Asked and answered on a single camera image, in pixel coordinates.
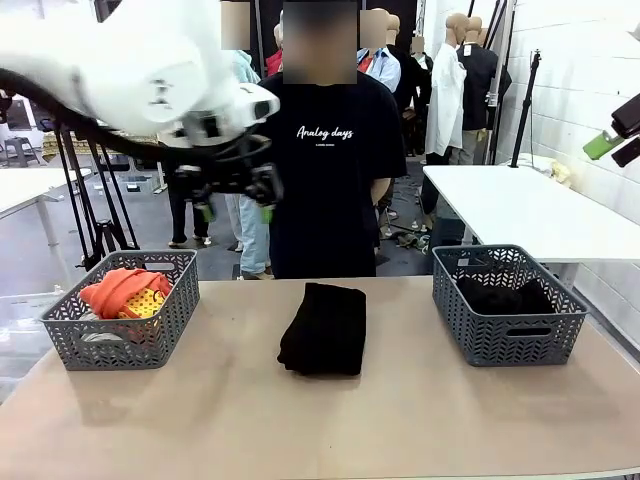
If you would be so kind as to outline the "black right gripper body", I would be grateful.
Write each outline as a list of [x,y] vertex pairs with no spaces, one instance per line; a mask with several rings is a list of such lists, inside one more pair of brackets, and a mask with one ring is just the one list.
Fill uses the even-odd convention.
[[640,130],[640,94],[637,94],[611,114],[611,127],[621,138],[630,138]]

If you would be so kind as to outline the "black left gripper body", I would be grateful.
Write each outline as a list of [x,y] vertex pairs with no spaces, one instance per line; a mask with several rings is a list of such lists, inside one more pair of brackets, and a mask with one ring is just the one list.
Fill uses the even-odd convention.
[[215,194],[240,194],[261,206],[278,203],[283,186],[276,166],[265,160],[268,138],[244,138],[229,156],[211,154],[182,162],[174,172],[178,191],[196,206],[210,206]]

